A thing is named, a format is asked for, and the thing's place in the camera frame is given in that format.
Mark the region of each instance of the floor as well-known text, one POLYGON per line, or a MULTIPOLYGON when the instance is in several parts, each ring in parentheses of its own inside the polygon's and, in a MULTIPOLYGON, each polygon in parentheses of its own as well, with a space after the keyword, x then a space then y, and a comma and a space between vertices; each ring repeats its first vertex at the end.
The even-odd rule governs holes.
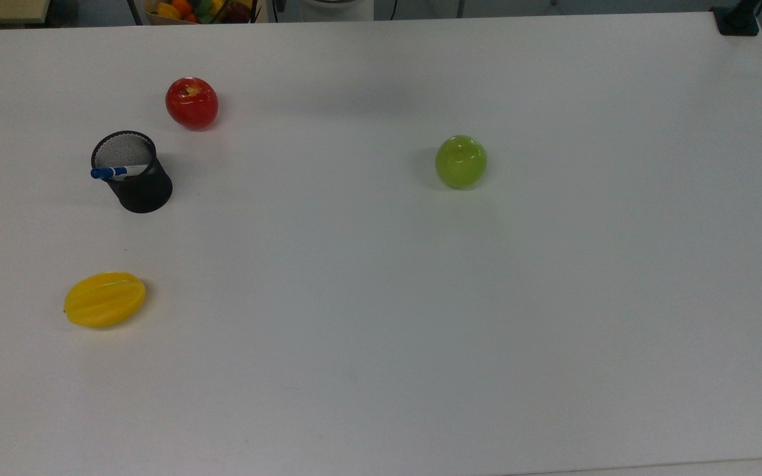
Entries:
MULTIPOLYGON (((395 0, 375 0, 375 19, 389 20, 395 0)), ((396 19, 454 18, 458 0, 398 0, 396 19)), ((72 3, 73 0, 54 0, 72 3)), ((282 22, 299 21, 299 0, 286 0, 279 13, 282 22)), ((707 11, 711 6, 731 6, 736 0, 466 0, 464 17, 601 15, 601 13, 653 13, 707 11)), ((145 21, 142 9, 140 17, 145 21)), ((270 22, 275 21, 270 11, 270 22)), ((79 0, 81 26, 134 24, 125 0, 79 0)))

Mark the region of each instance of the green apple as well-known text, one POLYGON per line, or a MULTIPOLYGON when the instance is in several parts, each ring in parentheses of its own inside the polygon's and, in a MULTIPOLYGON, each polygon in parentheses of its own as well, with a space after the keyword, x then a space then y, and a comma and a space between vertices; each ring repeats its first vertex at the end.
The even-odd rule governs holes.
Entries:
POLYGON ((484 146, 470 136, 454 136, 439 147, 435 165, 437 175, 447 186, 466 188, 484 174, 487 153, 484 146))

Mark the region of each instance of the white table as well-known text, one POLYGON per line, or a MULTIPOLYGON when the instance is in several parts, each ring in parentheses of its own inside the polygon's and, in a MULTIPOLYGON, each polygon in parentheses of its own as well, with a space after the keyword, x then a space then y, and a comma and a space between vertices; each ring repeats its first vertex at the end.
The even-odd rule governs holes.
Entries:
POLYGON ((762 35, 710 13, 0 31, 0 474, 762 458, 762 35), (208 132, 163 94, 217 88, 208 132), (151 136, 136 215, 87 175, 151 136), (453 192, 433 154, 480 139, 453 192), (82 278, 149 298, 67 322, 82 278))

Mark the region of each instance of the blue marker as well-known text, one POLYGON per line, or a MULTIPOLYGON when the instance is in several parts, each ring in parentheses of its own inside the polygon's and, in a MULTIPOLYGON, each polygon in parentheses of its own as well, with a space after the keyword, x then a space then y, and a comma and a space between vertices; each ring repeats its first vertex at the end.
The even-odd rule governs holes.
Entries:
POLYGON ((140 175, 146 170, 148 165, 129 165, 127 167, 99 167, 90 171, 90 176, 94 179, 114 179, 123 180, 125 177, 140 175))

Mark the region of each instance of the pen holder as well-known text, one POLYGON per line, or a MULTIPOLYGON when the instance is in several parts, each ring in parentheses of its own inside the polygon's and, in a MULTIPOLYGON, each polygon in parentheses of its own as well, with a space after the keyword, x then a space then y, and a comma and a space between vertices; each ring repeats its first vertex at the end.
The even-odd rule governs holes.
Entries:
POLYGON ((154 212, 172 195, 172 180, 157 160, 154 142, 139 132, 121 130, 102 139, 93 149, 90 162, 94 169, 146 166, 139 175, 123 180, 102 178, 114 191, 119 203, 135 214, 154 212))

